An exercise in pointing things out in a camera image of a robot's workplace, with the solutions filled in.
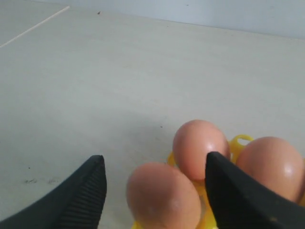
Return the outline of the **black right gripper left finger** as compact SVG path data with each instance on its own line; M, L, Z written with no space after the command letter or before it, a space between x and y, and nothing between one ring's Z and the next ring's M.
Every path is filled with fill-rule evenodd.
M70 177L22 211L2 229L96 229L107 194L103 156L91 156Z

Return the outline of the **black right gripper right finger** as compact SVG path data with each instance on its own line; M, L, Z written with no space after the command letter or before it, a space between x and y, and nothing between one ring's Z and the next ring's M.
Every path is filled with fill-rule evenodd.
M305 208L264 187L219 152L206 158L205 187L220 229L303 229Z

